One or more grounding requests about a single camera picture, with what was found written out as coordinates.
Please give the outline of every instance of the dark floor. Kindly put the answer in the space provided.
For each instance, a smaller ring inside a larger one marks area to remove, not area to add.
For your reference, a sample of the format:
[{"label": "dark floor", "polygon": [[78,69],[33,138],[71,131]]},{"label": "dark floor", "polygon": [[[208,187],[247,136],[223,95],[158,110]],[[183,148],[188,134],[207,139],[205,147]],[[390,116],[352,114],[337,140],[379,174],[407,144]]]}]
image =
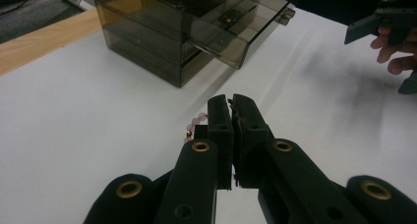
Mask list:
[{"label": "dark floor", "polygon": [[[0,43],[82,12],[66,0],[28,0],[26,3],[24,3],[26,0],[14,1],[8,3],[0,0]],[[84,1],[94,4],[93,0]]]}]

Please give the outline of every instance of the brass screw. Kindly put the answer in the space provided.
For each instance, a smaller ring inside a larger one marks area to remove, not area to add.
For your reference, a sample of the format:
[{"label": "brass screw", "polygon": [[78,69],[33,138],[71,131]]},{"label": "brass screw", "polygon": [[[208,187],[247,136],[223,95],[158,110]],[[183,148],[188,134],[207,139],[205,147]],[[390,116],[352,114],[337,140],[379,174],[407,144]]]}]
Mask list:
[{"label": "brass screw", "polygon": [[365,194],[379,200],[388,200],[392,197],[387,188],[369,180],[362,182],[361,188]]},{"label": "brass screw", "polygon": [[288,143],[286,143],[286,142],[282,142],[282,141],[278,141],[277,143],[275,143],[275,144],[273,145],[273,147],[274,147],[276,150],[279,150],[279,151],[281,151],[281,152],[289,152],[289,151],[291,151],[291,150],[292,150],[292,145],[291,145],[291,144],[288,144]]},{"label": "brass screw", "polygon": [[206,152],[209,150],[209,144],[204,142],[196,142],[191,145],[191,148],[196,152]]},{"label": "brass screw", "polygon": [[136,196],[142,190],[142,183],[138,181],[127,181],[119,185],[116,194],[121,198]]}]

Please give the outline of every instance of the finger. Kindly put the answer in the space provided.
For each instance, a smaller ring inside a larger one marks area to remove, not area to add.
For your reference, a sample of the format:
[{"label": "finger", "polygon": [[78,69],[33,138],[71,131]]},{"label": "finger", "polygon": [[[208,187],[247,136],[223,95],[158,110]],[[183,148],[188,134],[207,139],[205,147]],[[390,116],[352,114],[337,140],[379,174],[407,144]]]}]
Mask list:
[{"label": "finger", "polygon": [[401,48],[399,45],[385,46],[380,50],[377,62],[382,64],[389,60],[390,56]]},{"label": "finger", "polygon": [[371,42],[371,48],[380,49],[380,48],[387,46],[387,44],[388,44],[388,36],[380,35]]},{"label": "finger", "polygon": [[395,52],[417,54],[417,42],[405,42],[402,45],[389,45],[380,50],[377,61],[384,63],[389,60],[390,56]]},{"label": "finger", "polygon": [[416,56],[406,56],[393,59],[389,62],[387,69],[394,75],[399,75],[402,71],[413,70],[417,68]]},{"label": "finger", "polygon": [[379,27],[378,33],[382,35],[389,35],[390,30],[391,28],[388,28],[388,27]]},{"label": "finger", "polygon": [[417,31],[415,31],[415,32],[411,31],[407,35],[407,38],[405,38],[405,41],[417,41]]}]

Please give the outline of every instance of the small object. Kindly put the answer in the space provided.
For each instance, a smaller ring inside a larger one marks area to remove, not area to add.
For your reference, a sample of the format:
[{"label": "small object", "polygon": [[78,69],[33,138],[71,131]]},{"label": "small object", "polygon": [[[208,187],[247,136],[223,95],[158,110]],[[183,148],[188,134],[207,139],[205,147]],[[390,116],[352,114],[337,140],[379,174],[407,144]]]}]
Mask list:
[{"label": "small object", "polygon": [[205,119],[208,118],[209,115],[205,114],[205,113],[200,113],[197,118],[193,118],[191,120],[191,124],[187,125],[186,129],[187,129],[187,133],[186,136],[184,138],[184,143],[190,141],[193,139],[193,134],[194,134],[194,130],[196,129],[196,125],[200,125],[200,123],[202,121],[204,121]]},{"label": "small object", "polygon": [[287,26],[289,21],[294,18],[295,16],[295,10],[286,8],[284,12],[282,12],[281,16],[278,16],[275,20],[284,26]]},{"label": "small object", "polygon": [[243,15],[244,14],[242,14],[241,12],[235,9],[231,9],[227,11],[226,13],[224,13],[222,16],[220,16],[218,20],[227,26],[232,26],[237,21],[239,21]]}]

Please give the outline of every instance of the table surface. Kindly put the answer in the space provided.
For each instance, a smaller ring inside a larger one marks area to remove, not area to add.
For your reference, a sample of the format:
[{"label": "table surface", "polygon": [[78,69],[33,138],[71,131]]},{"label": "table surface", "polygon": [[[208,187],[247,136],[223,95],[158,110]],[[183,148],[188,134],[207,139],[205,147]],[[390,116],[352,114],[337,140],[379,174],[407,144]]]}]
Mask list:
[{"label": "table surface", "polygon": [[[376,63],[371,36],[297,10],[239,71],[213,60],[177,88],[107,49],[96,31],[0,77],[0,223],[82,223],[114,178],[175,165],[207,101],[240,93],[274,135],[333,181],[379,177],[417,201],[417,97]],[[216,223],[266,223],[257,192],[218,192]]]},{"label": "table surface", "polygon": [[62,48],[101,28],[97,10],[91,9],[45,28],[0,44],[0,76]]}]

